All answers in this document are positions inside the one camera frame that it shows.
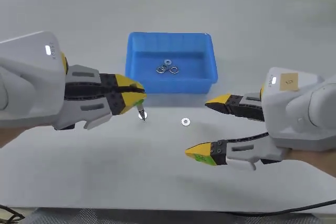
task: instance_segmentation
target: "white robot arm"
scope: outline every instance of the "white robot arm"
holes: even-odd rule
[[[38,32],[0,42],[0,127],[91,129],[133,106],[144,115],[143,86],[120,74],[68,66],[58,40]]]
[[[255,163],[280,162],[289,149],[336,148],[336,76],[271,68],[259,93],[221,95],[206,106],[224,114],[265,122],[267,132],[251,137],[203,143],[186,155],[210,165],[255,170]]]

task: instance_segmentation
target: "tabletop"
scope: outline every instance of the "tabletop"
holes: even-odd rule
[[[258,92],[270,67],[335,73],[336,0],[0,0],[0,40],[52,31],[69,64],[124,73],[133,31],[209,33],[218,83],[207,95],[149,95],[90,131],[39,127],[0,150],[0,203],[79,207],[276,211],[336,198],[336,179],[295,161],[255,172],[198,163],[184,150],[254,135],[260,122],[222,115],[207,99]],[[181,125],[189,118],[188,127]],[[336,213],[335,206],[313,212]]]

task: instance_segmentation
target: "green sticker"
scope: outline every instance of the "green sticker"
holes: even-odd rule
[[[203,156],[199,154],[194,154],[194,156],[195,156],[195,160],[198,162],[202,162],[208,165],[217,165],[215,161],[212,159],[212,157],[210,156],[207,157],[207,156]]]
[[[142,104],[143,102],[144,102],[144,100],[141,99],[140,101],[136,102],[133,106],[137,106],[137,105],[139,105],[139,104]]]

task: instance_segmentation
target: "label sticker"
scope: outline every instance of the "label sticker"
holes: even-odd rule
[[[280,76],[280,91],[298,91],[299,73],[282,73]]]
[[[202,162],[208,165],[216,165],[215,161],[211,157],[205,157],[203,155],[194,154],[195,160],[198,162]]]

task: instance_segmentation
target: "blue plastic bin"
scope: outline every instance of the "blue plastic bin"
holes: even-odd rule
[[[157,73],[165,59],[179,73]],[[218,79],[211,36],[131,33],[125,75],[143,84],[146,93],[206,94]]]

